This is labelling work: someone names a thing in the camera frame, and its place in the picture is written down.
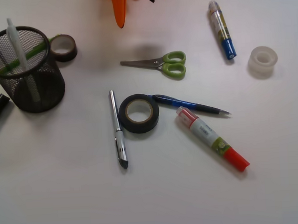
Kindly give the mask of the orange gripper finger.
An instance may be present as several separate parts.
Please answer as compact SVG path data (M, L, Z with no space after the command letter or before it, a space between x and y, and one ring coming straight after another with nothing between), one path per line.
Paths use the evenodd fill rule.
M120 28L124 28L126 18L126 1L127 0L112 0L114 17Z

